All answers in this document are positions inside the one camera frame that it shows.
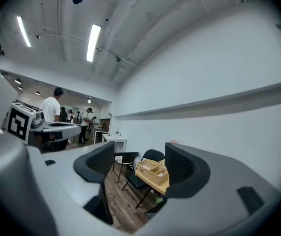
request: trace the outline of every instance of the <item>ceiling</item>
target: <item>ceiling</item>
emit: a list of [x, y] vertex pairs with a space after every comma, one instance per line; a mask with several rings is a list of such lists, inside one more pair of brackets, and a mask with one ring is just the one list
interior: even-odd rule
[[[158, 47], [203, 18], [242, 5], [243, 0], [11, 0], [0, 18], [0, 42], [7, 57], [27, 50], [21, 15], [35, 59], [60, 59], [84, 73], [121, 84]], [[86, 61], [93, 24], [102, 26], [94, 61]]]
[[[29, 92], [35, 94], [35, 92], [39, 91], [40, 95], [44, 98], [50, 97], [53, 95], [54, 90], [57, 86], [50, 85], [41, 81], [37, 81], [25, 76], [21, 76], [18, 74], [8, 73], [0, 71], [3, 75], [7, 75], [4, 77], [18, 92], [21, 90], [18, 89], [19, 86], [22, 86], [22, 92]], [[15, 80], [20, 79], [21, 85], [16, 83]], [[64, 94], [60, 99], [60, 102], [72, 106], [73, 104], [87, 104], [87, 96], [78, 92], [74, 92], [68, 89], [63, 89]], [[103, 105], [107, 104], [108, 102], [102, 99], [97, 99], [95, 97], [91, 97], [91, 104], [94, 106], [102, 107]]]

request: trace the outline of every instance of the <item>white t-shirt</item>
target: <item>white t-shirt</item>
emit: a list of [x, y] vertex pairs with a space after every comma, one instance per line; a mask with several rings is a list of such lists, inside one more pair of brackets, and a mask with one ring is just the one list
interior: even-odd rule
[[55, 116], [61, 115], [61, 106], [53, 97], [43, 100], [40, 109], [43, 111], [46, 122], [53, 122]]
[[74, 115], [74, 114], [68, 114], [68, 113], [67, 113], [67, 120], [70, 120], [70, 118], [71, 118], [72, 115]]
[[83, 127], [83, 126], [89, 126], [89, 123], [88, 123], [87, 121], [83, 120], [83, 118], [89, 119], [89, 115], [88, 115], [87, 111], [84, 111], [84, 112], [82, 113], [82, 123], [81, 123], [80, 126], [82, 126], [82, 127]]

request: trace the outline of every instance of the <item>white table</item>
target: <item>white table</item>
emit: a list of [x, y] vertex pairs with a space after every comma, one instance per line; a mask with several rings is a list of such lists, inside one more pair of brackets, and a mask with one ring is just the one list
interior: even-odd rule
[[117, 153], [118, 151], [116, 151], [116, 145], [117, 143], [123, 143], [123, 151], [122, 152], [126, 152], [126, 143], [127, 143], [127, 139], [124, 138], [123, 136], [110, 136], [108, 134], [102, 134], [102, 142], [115, 142], [115, 153]]
[[95, 129], [93, 130], [93, 133], [94, 133], [94, 143], [93, 143], [93, 144], [95, 144], [95, 139], [96, 139], [96, 134], [97, 134], [97, 132], [99, 132], [99, 133], [104, 133], [104, 134], [108, 134], [108, 131], [105, 131], [105, 130], [100, 129], [100, 128], [95, 128]]

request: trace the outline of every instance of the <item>wall-mounted ledge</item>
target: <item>wall-mounted ledge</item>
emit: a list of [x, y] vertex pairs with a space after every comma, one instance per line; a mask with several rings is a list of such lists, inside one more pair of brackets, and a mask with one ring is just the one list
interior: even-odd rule
[[137, 120], [205, 117], [239, 113], [277, 104], [281, 104], [281, 83], [183, 105], [119, 115], [115, 118], [117, 120]]

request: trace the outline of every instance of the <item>white wall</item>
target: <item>white wall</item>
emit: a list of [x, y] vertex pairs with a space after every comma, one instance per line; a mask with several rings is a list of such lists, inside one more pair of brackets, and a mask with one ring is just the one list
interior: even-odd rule
[[116, 101], [111, 128], [127, 136], [127, 150], [164, 152], [165, 142], [179, 139], [236, 158], [281, 190], [280, 89], [248, 102], [122, 117], [281, 83], [279, 22], [277, 14], [251, 4], [188, 29], [157, 50]]
[[110, 106], [110, 103], [103, 104], [102, 109], [101, 109], [100, 119], [111, 118], [109, 115], [109, 106]]
[[281, 82], [281, 16], [250, 4], [207, 19], [158, 49], [120, 90], [116, 116]]
[[35, 93], [29, 93], [25, 91], [23, 93], [18, 94], [17, 100], [20, 100], [23, 103], [39, 108], [43, 100], [45, 100], [45, 98], [40, 95], [36, 95]]

